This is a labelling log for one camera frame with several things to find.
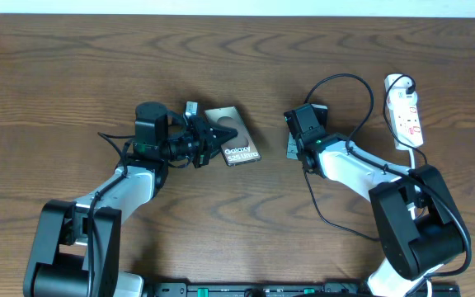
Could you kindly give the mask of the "white power strip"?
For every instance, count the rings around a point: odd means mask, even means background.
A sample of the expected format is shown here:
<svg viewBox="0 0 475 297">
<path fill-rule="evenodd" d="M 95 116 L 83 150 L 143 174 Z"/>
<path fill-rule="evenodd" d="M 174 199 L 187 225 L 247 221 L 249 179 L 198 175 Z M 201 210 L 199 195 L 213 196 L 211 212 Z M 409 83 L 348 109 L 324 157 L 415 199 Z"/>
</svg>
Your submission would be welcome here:
<svg viewBox="0 0 475 297">
<path fill-rule="evenodd" d="M 386 107 L 398 150 L 418 148 L 423 145 L 421 123 L 419 120 L 415 83 L 406 75 L 393 73 L 384 79 Z"/>
</svg>

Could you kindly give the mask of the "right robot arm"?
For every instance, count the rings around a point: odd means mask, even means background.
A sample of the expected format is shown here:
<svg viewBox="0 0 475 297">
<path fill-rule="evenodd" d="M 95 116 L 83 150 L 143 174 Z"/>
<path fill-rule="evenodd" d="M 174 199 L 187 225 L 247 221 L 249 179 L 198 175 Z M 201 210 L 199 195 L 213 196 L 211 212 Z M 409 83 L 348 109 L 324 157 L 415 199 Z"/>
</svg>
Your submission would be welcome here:
<svg viewBox="0 0 475 297">
<path fill-rule="evenodd" d="M 438 169 L 388 163 L 342 134 L 290 133 L 288 145 L 305 173 L 370 202 L 385 256 L 366 281 L 372 295 L 412 295 L 433 277 L 468 269 L 470 233 Z"/>
</svg>

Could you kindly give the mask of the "Galaxy S25 Ultra smartphone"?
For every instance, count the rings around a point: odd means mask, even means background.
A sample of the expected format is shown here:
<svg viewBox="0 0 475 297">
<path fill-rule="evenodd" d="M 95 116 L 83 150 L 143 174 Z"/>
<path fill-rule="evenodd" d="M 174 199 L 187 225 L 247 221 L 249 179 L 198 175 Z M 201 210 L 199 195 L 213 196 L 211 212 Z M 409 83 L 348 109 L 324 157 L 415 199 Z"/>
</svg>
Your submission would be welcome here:
<svg viewBox="0 0 475 297">
<path fill-rule="evenodd" d="M 205 110 L 210 124 L 232 128 L 237 135 L 221 145 L 223 158 L 228 166 L 254 163 L 261 160 L 261 155 L 240 116 L 237 107 L 229 106 Z"/>
</svg>

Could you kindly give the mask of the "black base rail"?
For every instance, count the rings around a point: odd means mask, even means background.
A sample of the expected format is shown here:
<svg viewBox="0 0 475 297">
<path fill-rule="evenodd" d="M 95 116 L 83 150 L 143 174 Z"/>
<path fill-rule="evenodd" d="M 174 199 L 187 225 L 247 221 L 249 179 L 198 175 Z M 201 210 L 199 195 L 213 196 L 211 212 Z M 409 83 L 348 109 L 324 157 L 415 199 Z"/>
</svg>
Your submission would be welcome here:
<svg viewBox="0 0 475 297">
<path fill-rule="evenodd" d="M 142 297 L 290 297 L 373 296 L 362 280 L 333 279 L 323 283 L 149 283 Z"/>
</svg>

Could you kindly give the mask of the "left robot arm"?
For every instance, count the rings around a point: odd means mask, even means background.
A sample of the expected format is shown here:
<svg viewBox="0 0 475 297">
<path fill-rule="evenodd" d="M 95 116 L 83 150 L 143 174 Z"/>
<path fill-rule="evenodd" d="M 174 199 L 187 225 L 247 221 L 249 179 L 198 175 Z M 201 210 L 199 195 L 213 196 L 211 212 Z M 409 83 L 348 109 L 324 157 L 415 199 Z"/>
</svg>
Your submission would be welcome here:
<svg viewBox="0 0 475 297">
<path fill-rule="evenodd" d="M 142 276 L 122 272 L 122 224 L 164 186 L 170 167 L 207 165 L 234 128 L 211 124 L 187 102 L 179 115 L 159 102 L 135 109 L 134 134 L 116 147 L 112 177 L 73 201 L 40 213 L 23 283 L 25 296 L 149 296 Z"/>
</svg>

